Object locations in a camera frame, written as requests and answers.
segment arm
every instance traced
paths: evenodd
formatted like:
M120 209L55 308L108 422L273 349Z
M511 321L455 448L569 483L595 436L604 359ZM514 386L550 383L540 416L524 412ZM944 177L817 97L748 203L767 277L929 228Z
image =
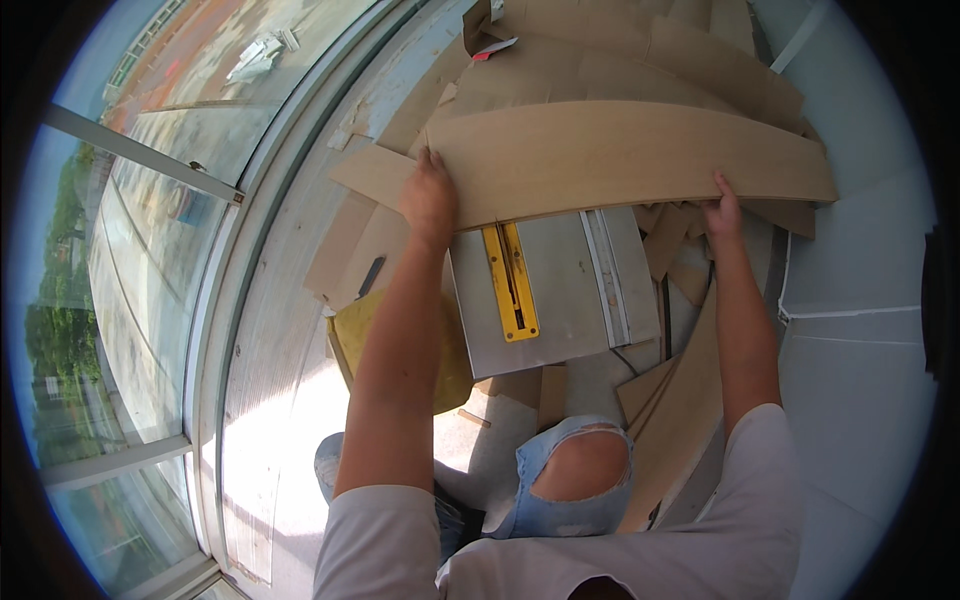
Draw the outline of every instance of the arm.
M740 230L740 205L717 171L723 197L701 204L713 250L717 279L717 346L723 382L724 429L727 439L741 417L772 402L780 404L777 339Z
M456 207L440 155L420 150L417 170L400 192L410 240L360 356L334 496L383 484L433 493L440 285Z

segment hand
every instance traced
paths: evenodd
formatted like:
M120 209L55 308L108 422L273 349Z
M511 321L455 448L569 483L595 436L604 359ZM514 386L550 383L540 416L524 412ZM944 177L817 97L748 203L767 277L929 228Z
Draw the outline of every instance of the hand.
M724 178L719 169L713 172L713 180L720 188L722 196L720 200L707 200L700 202L700 207L704 211L704 218L707 220L707 234L711 242L721 242L723 240L740 240L740 202L730 189L730 184Z
M417 170L400 190L400 212L410 224L413 238L431 249L445 251L453 238L458 202L457 188L440 153L420 148Z

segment glass window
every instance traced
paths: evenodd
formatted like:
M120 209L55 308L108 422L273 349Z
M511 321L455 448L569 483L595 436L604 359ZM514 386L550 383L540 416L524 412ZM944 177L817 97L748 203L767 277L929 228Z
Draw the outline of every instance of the glass window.
M236 184L297 83L374 1L120 0L55 102Z
M37 465L179 434L227 203L48 127L26 175L5 330Z
M136 588L198 551L183 457L50 495L81 559L111 596Z
M194 596L194 600L247 600L247 597L223 579L218 579L212 586Z

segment white t-shirt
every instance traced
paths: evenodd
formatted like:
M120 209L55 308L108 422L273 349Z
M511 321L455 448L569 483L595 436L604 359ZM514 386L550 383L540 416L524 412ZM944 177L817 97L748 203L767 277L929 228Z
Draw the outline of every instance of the white t-shirt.
M734 428L705 518L592 538L483 539L437 572L433 495L405 486L340 494L314 598L566 598L608 576L636 598L785 598L797 570L803 493L783 410L763 404Z

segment ripped jeans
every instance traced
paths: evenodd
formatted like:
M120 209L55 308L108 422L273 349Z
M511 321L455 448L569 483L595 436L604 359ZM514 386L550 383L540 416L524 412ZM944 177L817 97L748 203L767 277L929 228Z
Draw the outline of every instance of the ripped jeans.
M592 428L596 425L609 425L611 428ZM530 492L557 446L570 438L596 431L617 435L627 445L629 458L626 469L612 488L576 501L544 500ZM326 438L317 448L314 458L314 471L327 504L333 497L333 483L340 465L343 435L336 433ZM478 511L459 505L435 482L435 505L440 522L440 564L445 563L467 543L480 537L497 540L573 538L614 533L630 500L634 476L633 454L633 440L615 423L603 417L585 415L562 420L516 449L516 472L520 477L516 501L499 527L488 534L479 532L479 525L476 523Z

